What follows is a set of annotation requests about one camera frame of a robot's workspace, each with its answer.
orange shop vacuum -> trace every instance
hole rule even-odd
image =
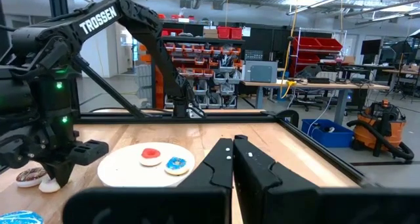
[[[402,132],[406,125],[406,117],[397,106],[388,101],[374,102],[358,114],[358,119],[348,122],[353,129],[352,148],[362,150],[370,148],[378,157],[381,150],[389,151],[395,157],[412,160],[414,153],[402,142]]]

cookie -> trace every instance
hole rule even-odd
[[[60,185],[57,183],[56,179],[44,179],[39,185],[39,190],[45,193],[57,192],[61,189]]]
[[[186,160],[177,157],[172,157],[165,166],[165,171],[171,175],[182,175],[189,169],[186,166]]]
[[[162,162],[160,152],[154,148],[145,148],[140,157],[143,166],[156,166]]]
[[[17,211],[0,215],[0,224],[43,224],[43,218],[33,211]]]
[[[34,187],[41,184],[44,177],[48,177],[44,168],[31,168],[16,177],[16,184],[22,188]]]

white plate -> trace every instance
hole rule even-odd
[[[140,164],[145,148],[160,151],[162,162],[154,167]],[[169,175],[166,163],[172,157],[183,158],[189,171],[183,175]],[[99,179],[109,187],[175,187],[194,169],[194,155],[187,149],[170,143],[140,143],[126,146],[105,157],[98,166]]]

blue sprinkled cookie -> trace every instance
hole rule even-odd
[[[43,224],[43,218],[33,211],[17,211],[0,215],[0,224]]]
[[[186,166],[186,160],[177,157],[169,159],[165,166],[165,171],[171,175],[182,175],[188,170],[189,168]]]

wooden tabletop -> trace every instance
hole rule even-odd
[[[383,70],[383,72],[388,72],[388,73],[392,73],[392,74],[398,74],[398,73],[400,73],[399,70]],[[419,72],[415,72],[415,71],[411,71],[411,70],[401,70],[401,74],[413,74],[413,75],[417,75],[417,74],[419,74]]]
[[[80,141],[105,141],[110,151],[145,142],[165,142],[191,151],[196,166],[221,138],[243,134],[249,141],[292,171],[320,187],[357,187],[321,156],[308,148],[276,123],[212,123],[212,124],[138,124],[138,125],[76,125]],[[43,194],[37,187],[18,188],[14,180],[25,169],[39,166],[35,162],[20,169],[9,169],[0,175],[0,213],[31,210],[39,213],[45,223],[61,223],[61,212],[67,199],[87,187],[101,187],[96,170],[98,161],[89,166],[76,166],[70,182],[60,191]],[[232,197],[233,223],[242,223],[238,199]]]
[[[246,86],[263,86],[263,87],[287,87],[286,80],[282,81],[281,79],[277,79],[276,83],[260,83],[260,82],[248,82],[248,81],[241,81]],[[319,88],[319,89],[389,89],[389,86],[384,85],[363,85],[358,86],[353,83],[298,83],[292,87],[298,88]]]

